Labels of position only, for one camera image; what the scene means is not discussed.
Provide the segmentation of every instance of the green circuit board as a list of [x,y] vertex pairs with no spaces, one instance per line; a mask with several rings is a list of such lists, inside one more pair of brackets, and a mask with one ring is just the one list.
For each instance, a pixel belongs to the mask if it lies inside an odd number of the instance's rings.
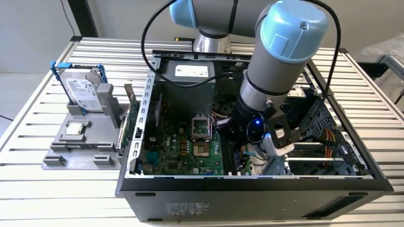
[[131,144],[131,140],[135,132],[135,125],[138,120],[139,104],[136,101],[136,96],[131,97],[131,104],[127,110],[127,116],[123,119],[123,124],[119,129],[119,139],[116,149],[123,154],[126,147]]
[[144,174],[223,175],[219,133],[210,142],[192,142],[191,127],[184,125],[170,121],[163,123],[159,148],[146,154]]
[[250,157],[246,158],[246,168],[240,170],[242,175],[251,175],[251,161]]
[[207,134],[208,133],[208,121],[206,120],[195,120],[195,128],[194,133],[196,134]]

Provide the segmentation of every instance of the motherboard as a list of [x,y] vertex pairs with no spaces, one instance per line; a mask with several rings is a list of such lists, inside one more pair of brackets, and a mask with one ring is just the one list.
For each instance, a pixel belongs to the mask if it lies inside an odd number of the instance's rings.
[[[144,174],[223,175],[219,133],[214,133],[210,140],[196,140],[192,139],[191,122],[163,121],[156,137],[150,138],[155,145],[146,146]],[[195,122],[198,134],[206,134],[208,129],[202,129],[206,123]]]

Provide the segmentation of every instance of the black cable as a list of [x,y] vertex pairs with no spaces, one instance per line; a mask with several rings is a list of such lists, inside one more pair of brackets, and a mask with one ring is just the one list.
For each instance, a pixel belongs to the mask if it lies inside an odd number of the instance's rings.
[[76,36],[74,26],[71,25],[71,21],[70,21],[68,15],[67,15],[67,13],[66,13],[63,0],[60,0],[60,2],[62,2],[62,7],[63,7],[64,16],[66,16],[66,19],[68,20],[68,23],[70,23],[70,26],[71,26],[71,31],[74,32],[74,36]]
[[258,149],[260,150],[260,152],[263,152],[263,153],[268,153],[260,146],[258,146]]
[[399,101],[402,100],[402,98],[403,98],[403,95],[400,95],[400,96],[398,97],[396,101],[394,102],[395,105],[398,105],[398,103],[399,103]]
[[310,129],[311,125],[314,124],[315,119],[316,119],[316,115],[318,115],[318,113],[322,109],[323,103],[326,102],[327,94],[328,94],[328,91],[330,91],[331,80],[332,80],[332,77],[334,77],[334,69],[335,69],[335,65],[336,65],[336,59],[338,59],[338,56],[339,56],[339,50],[340,50],[340,45],[342,45],[342,25],[340,25],[340,20],[339,20],[339,17],[336,15],[334,9],[324,2],[322,2],[319,0],[304,0],[304,1],[311,2],[312,4],[323,7],[326,9],[326,11],[330,13],[330,15],[332,16],[334,22],[335,22],[335,28],[336,28],[336,45],[335,45],[334,61],[332,61],[331,68],[330,68],[326,90],[323,91],[323,99],[319,103],[319,106],[318,106],[318,109],[316,109],[315,114],[312,116],[312,119],[310,120],[310,123],[306,126],[306,128],[302,130],[302,133],[304,133]]
[[248,156],[254,156],[254,157],[256,157],[259,160],[262,160],[262,161],[267,161],[266,159],[260,158],[260,157],[259,157],[259,156],[256,156],[256,155],[248,155]]
[[162,75],[162,73],[158,72],[158,70],[154,68],[154,66],[151,65],[150,63],[150,60],[147,59],[147,56],[146,56],[146,50],[144,50],[144,41],[146,41],[146,35],[147,35],[147,32],[150,30],[150,27],[155,21],[155,19],[158,18],[158,16],[160,15],[160,13],[172,5],[172,3],[175,3],[178,0],[171,0],[168,1],[163,6],[162,8],[154,13],[150,21],[147,22],[147,25],[144,27],[144,31],[143,31],[143,35],[142,35],[142,41],[140,41],[140,50],[142,50],[142,56],[143,56],[143,59],[144,59],[144,62],[147,64],[147,66],[150,67],[151,71],[163,79],[166,80],[170,84],[172,84],[174,86],[178,86],[178,87],[183,87],[183,88],[191,88],[191,87],[198,87],[199,85],[203,85],[206,83],[208,83],[211,80],[215,80],[218,78],[228,78],[228,77],[232,77],[230,75],[222,75],[222,76],[215,76],[215,77],[211,77],[208,79],[206,79],[204,81],[202,82],[198,82],[195,84],[191,84],[191,85],[180,85],[178,83],[175,83],[174,81],[171,81],[167,77],[164,77]]
[[4,119],[7,119],[7,120],[10,120],[10,121],[14,121],[14,119],[11,119],[11,118],[8,118],[8,117],[6,117],[3,115],[0,115],[0,117],[4,118]]

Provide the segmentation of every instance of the white wall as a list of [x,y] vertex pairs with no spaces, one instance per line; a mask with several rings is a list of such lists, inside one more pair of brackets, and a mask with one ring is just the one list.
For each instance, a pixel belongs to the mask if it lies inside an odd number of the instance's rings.
[[60,0],[0,0],[0,72],[46,73],[71,37]]
[[[404,0],[323,1],[336,11],[343,27],[343,47],[351,53],[404,31]],[[90,0],[100,35],[140,39],[146,21],[166,2],[167,0]],[[176,36],[194,38],[196,34],[195,30],[172,23],[167,10],[151,27],[148,39],[172,41]],[[254,39],[246,37],[232,37],[232,41],[254,43]],[[334,24],[322,46],[335,46]]]

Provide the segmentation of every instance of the blue drive bracket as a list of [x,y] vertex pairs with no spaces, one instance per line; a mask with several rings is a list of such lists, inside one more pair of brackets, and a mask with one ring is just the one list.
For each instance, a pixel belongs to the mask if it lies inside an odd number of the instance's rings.
[[60,81],[60,75],[59,75],[59,73],[58,73],[58,68],[56,68],[56,61],[52,61],[52,62],[51,62],[51,71],[52,71],[52,73],[54,73],[54,75],[55,75],[55,77],[56,77],[56,80],[60,82],[60,85],[62,85],[62,87],[63,87],[63,90],[64,90],[66,95],[68,96],[70,105],[74,105],[74,101],[71,100],[70,93],[68,93],[68,91],[67,91],[67,89],[66,89],[66,87],[64,87],[64,85],[63,85],[63,82]]
[[[107,79],[107,76],[106,76],[106,68],[104,66],[102,65],[102,63],[98,64],[96,68],[99,69],[100,71],[100,75],[102,75],[102,82],[103,83],[108,83],[108,79]],[[74,105],[74,102],[72,102],[72,99],[70,97],[70,93],[64,87],[64,84],[63,82],[60,81],[60,75],[59,75],[59,72],[58,70],[66,70],[66,69],[88,69],[88,67],[84,67],[84,66],[80,66],[80,65],[74,65],[72,63],[70,62],[60,62],[58,65],[56,65],[56,61],[52,61],[51,63],[51,71],[56,77],[56,80],[60,82],[60,85],[63,87],[63,90],[64,90],[64,93],[66,95],[68,96],[68,99],[70,99],[70,105]],[[84,110],[83,108],[82,109],[82,113],[83,115],[87,114],[87,110]]]
[[102,81],[103,83],[108,83],[108,79],[107,79],[107,75],[106,75],[106,68],[102,65],[102,63],[98,64],[98,69],[100,70],[100,74],[102,74]]

